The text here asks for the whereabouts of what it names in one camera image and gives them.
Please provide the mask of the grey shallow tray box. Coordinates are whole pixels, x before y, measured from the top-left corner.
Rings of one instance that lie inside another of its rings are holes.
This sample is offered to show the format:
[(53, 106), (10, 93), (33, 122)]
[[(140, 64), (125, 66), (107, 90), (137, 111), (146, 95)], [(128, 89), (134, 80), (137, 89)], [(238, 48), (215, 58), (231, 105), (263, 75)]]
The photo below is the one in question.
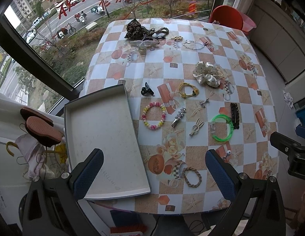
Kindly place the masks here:
[(151, 192), (123, 84), (67, 103), (65, 138), (71, 168), (94, 149), (104, 154), (103, 165), (85, 199), (126, 198)]

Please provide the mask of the red plastic chair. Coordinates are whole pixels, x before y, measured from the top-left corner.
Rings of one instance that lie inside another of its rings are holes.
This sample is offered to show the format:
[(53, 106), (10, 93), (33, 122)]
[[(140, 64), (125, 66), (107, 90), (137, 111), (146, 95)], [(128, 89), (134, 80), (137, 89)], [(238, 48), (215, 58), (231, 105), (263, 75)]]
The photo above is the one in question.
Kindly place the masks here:
[(222, 26), (238, 30), (242, 30), (244, 25), (240, 12), (227, 5), (220, 5), (212, 11), (209, 23), (214, 22), (219, 22)]

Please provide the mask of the blue plastic stool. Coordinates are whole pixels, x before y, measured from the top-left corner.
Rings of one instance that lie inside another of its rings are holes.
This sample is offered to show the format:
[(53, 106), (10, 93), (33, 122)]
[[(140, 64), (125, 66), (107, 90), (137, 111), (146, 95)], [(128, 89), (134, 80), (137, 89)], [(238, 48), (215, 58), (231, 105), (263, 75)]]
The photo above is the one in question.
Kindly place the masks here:
[(305, 139), (305, 108), (296, 112), (296, 116), (300, 123), (296, 126), (296, 134)]

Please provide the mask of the small silver rhinestone clip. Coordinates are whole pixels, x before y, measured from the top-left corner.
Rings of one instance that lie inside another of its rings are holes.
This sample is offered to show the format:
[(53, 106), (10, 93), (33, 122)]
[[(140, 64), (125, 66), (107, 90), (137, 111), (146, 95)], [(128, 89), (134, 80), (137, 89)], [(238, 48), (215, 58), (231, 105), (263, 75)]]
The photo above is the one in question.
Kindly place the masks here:
[(209, 99), (206, 99), (205, 101), (199, 101), (199, 105), (202, 108), (205, 108), (208, 103), (209, 103)]

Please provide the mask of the brown soled slipper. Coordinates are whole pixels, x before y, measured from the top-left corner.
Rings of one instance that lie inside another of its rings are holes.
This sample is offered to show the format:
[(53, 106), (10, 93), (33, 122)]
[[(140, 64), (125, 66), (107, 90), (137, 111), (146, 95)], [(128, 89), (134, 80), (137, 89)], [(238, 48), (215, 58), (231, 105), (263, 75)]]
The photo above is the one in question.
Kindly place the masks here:
[(22, 107), (20, 114), (25, 121), (26, 131), (41, 145), (52, 147), (61, 143), (63, 134), (54, 127), (50, 118), (28, 107)]

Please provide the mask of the leopard print scrunchie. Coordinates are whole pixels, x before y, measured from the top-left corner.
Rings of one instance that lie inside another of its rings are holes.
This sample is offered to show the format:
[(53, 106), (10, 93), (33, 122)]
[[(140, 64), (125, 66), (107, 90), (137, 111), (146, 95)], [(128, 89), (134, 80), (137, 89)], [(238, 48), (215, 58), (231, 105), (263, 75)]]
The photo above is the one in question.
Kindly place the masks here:
[(125, 38), (133, 41), (139, 41), (149, 35), (146, 27), (143, 27), (136, 19), (127, 24)]

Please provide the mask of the green translucent bangle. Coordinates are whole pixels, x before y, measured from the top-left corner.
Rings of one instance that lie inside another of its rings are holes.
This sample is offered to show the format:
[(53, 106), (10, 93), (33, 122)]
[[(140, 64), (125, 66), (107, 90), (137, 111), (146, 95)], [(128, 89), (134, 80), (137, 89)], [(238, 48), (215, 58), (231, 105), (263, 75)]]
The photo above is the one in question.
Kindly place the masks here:
[(233, 135), (234, 126), (230, 117), (219, 114), (210, 122), (212, 138), (217, 142), (228, 142)]

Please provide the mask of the gold bow hair clip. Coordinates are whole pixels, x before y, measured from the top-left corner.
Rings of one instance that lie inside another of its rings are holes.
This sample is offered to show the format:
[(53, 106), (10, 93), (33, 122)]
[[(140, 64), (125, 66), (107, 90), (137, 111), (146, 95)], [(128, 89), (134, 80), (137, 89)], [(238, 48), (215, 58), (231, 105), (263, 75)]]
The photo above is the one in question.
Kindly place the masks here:
[(171, 40), (174, 41), (174, 42), (182, 42), (183, 37), (182, 36), (175, 36), (175, 37), (172, 37)]

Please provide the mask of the silver rhinestone hair clip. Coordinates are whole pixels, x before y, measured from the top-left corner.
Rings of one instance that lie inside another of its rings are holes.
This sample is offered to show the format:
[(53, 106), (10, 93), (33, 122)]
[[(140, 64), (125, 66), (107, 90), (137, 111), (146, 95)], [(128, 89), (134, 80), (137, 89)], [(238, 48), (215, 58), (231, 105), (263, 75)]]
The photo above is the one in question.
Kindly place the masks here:
[(177, 126), (177, 124), (179, 123), (179, 121), (184, 117), (184, 114), (186, 113), (186, 108), (183, 107), (181, 108), (178, 112), (177, 115), (175, 116), (171, 126), (173, 128), (175, 128)]

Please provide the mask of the cream polka dot scrunchie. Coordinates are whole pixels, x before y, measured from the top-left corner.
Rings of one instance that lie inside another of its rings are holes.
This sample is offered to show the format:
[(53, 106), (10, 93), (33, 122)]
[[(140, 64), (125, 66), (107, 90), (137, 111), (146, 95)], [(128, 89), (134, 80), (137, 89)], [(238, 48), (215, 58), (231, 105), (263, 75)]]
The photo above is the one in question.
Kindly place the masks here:
[(207, 84), (210, 87), (218, 88), (221, 80), (228, 78), (228, 72), (219, 64), (200, 61), (196, 64), (192, 75), (200, 85)]

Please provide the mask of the black small claw clip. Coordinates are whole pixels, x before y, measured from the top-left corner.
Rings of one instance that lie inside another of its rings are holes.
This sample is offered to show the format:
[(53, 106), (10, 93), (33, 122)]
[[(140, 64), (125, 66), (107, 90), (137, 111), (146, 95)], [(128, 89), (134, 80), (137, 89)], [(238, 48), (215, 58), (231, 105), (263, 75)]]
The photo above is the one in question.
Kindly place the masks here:
[(155, 96), (154, 91), (151, 89), (151, 87), (147, 82), (145, 82), (144, 86), (142, 87), (141, 94), (143, 96), (147, 96), (147, 95)]

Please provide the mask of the checkered patterned tablecloth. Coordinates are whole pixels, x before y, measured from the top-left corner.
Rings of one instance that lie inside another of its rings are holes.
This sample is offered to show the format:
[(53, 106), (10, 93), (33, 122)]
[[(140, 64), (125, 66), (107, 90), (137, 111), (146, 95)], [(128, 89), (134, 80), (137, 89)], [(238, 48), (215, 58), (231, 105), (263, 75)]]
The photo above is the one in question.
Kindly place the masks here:
[(151, 214), (226, 208), (205, 164), (210, 149), (252, 179), (276, 176), (275, 108), (246, 35), (205, 22), (141, 19), (148, 30), (169, 30), (142, 52), (126, 39), (127, 24), (107, 26), (83, 93), (124, 84), (151, 192), (99, 205)]

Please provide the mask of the large clear claw clip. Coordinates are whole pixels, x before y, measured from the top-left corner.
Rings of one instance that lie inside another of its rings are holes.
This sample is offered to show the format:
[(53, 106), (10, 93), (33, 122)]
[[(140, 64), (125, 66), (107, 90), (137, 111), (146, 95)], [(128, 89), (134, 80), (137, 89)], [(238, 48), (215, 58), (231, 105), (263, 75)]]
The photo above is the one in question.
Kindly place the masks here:
[(159, 40), (144, 40), (144, 41), (129, 41), (128, 42), (131, 47), (137, 47), (139, 49), (150, 49), (152, 47), (158, 46)]

